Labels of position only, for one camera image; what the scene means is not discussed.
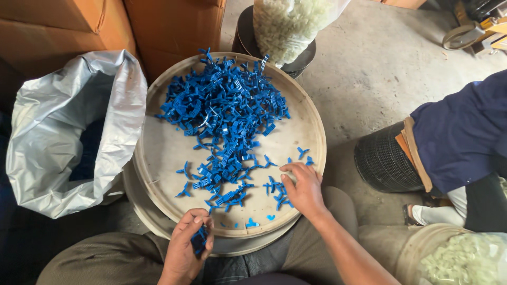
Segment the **left hand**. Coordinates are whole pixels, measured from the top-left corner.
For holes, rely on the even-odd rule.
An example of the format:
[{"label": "left hand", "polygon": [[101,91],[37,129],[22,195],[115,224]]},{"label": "left hand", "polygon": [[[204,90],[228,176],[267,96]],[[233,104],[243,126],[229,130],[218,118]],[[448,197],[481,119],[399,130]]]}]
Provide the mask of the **left hand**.
[{"label": "left hand", "polygon": [[[205,224],[208,232],[206,249],[198,259],[190,239]],[[189,285],[199,274],[204,260],[213,249],[213,219],[208,211],[202,208],[190,209],[174,228],[171,242],[167,248],[164,269],[159,285]]]}]

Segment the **black perforated container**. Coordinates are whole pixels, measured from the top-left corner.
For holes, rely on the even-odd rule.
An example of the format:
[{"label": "black perforated container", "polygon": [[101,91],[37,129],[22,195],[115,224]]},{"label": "black perforated container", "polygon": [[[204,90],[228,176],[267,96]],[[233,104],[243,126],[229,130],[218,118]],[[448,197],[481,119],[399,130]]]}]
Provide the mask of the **black perforated container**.
[{"label": "black perforated container", "polygon": [[395,137],[403,130],[398,122],[359,139],[354,149],[357,171],[373,189],[383,193],[424,189],[421,178]]}]

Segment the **sandal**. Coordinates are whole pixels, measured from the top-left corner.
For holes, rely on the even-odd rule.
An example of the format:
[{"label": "sandal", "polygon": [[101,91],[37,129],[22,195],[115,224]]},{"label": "sandal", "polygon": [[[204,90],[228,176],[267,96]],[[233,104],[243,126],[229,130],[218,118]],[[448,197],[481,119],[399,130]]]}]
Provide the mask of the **sandal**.
[{"label": "sandal", "polygon": [[409,205],[405,204],[403,206],[403,216],[405,217],[405,226],[420,226],[422,227],[420,223],[418,223],[414,218],[411,218],[409,216]]}]

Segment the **pants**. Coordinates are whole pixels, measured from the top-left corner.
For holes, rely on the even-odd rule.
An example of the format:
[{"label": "pants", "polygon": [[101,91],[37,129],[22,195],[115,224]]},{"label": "pants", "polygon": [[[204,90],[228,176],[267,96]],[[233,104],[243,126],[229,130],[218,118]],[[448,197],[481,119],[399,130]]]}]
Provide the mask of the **pants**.
[{"label": "pants", "polygon": [[[335,219],[357,239],[350,197],[334,187],[324,187],[322,195]],[[155,285],[162,274],[168,244],[169,240],[153,233],[90,237],[55,256],[41,272],[37,285]],[[343,284],[321,236],[305,217],[294,227],[281,271],[310,284]]]},{"label": "pants", "polygon": [[425,207],[414,205],[412,216],[423,226],[435,223],[447,223],[463,227],[466,220],[465,186],[447,193],[454,207]]}]

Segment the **round tray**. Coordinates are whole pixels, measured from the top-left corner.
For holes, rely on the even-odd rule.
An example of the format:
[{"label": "round tray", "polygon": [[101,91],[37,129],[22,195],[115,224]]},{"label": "round tray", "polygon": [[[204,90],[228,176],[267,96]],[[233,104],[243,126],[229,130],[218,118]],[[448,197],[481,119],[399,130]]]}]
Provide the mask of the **round tray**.
[{"label": "round tray", "polygon": [[[251,62],[259,60],[252,56],[230,52],[214,52],[211,56],[235,58],[236,66],[246,61],[250,61],[250,66],[252,66]],[[187,58],[173,65],[148,89],[147,111],[142,134],[134,151],[136,170],[141,181],[146,185],[150,198],[164,214],[174,221],[179,221],[188,209],[209,208],[205,200],[209,199],[211,194],[207,190],[192,190],[191,188],[191,183],[196,180],[190,180],[190,187],[187,188],[191,197],[175,197],[187,182],[185,175],[176,173],[176,170],[182,169],[185,161],[188,161],[188,172],[197,174],[196,168],[201,162],[206,162],[209,151],[193,150],[192,147],[196,145],[194,136],[184,136],[182,130],[176,131],[175,125],[155,118],[154,114],[162,113],[159,107],[165,101],[167,85],[174,76],[185,76],[190,72],[190,68],[197,73],[203,70],[204,63],[199,62],[200,58],[204,58],[204,55]],[[265,163],[264,155],[267,155],[272,162],[282,166],[286,164],[288,157],[291,157],[293,161],[298,161],[297,147],[310,149],[302,162],[306,162],[307,155],[311,156],[315,162],[315,169],[322,173],[326,158],[325,134],[313,102],[301,86],[275,66],[267,63],[264,74],[272,78],[271,83],[286,98],[291,119],[276,121],[276,128],[268,136],[258,135],[256,139],[261,146],[255,148],[253,153],[261,164]],[[204,143],[209,141],[211,138],[203,140]],[[252,166],[253,162],[247,161],[245,165]],[[243,200],[244,207],[231,206],[227,213],[224,208],[213,210],[215,224],[225,225],[225,227],[217,227],[215,234],[234,238],[259,236],[274,231],[293,220],[299,212],[288,204],[282,205],[279,211],[276,211],[276,201],[273,199],[275,194],[270,193],[267,196],[266,188],[262,186],[269,181],[269,175],[280,182],[281,174],[278,167],[274,166],[251,171],[249,175],[252,180],[247,180],[247,182],[254,184],[255,187],[248,188],[247,196]],[[221,193],[228,193],[236,190],[237,187],[236,184],[222,184]],[[276,217],[270,221],[267,215]],[[245,223],[248,223],[249,218],[260,226],[246,228]]]},{"label": "round tray", "polygon": [[[171,239],[171,234],[176,226],[176,222],[170,220],[157,206],[155,206],[155,204],[153,204],[148,197],[145,187],[139,181],[132,162],[128,162],[123,167],[123,184],[129,201],[142,223],[157,236]],[[278,230],[259,237],[245,239],[216,237],[211,256],[231,257],[258,251],[276,241],[288,231],[297,220],[298,217]]]}]

